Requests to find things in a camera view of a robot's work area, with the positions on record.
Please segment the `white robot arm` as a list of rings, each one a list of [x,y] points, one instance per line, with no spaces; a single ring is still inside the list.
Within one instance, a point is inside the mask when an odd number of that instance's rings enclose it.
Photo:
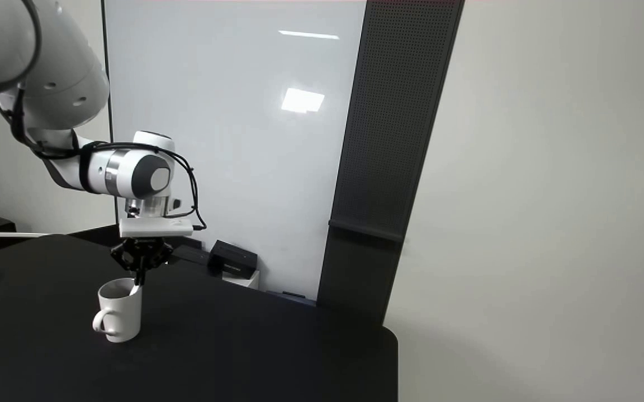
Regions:
[[[158,132],[123,144],[81,137],[107,96],[102,60],[59,0],[0,0],[0,117],[60,187],[126,201],[113,254],[144,286],[173,254],[165,236],[192,233],[170,197],[180,154]]]

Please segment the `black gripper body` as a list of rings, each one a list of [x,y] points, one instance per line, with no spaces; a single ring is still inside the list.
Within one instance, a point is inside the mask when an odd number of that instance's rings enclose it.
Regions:
[[[123,270],[150,270],[170,262],[173,245],[165,240],[123,240],[111,250]]]

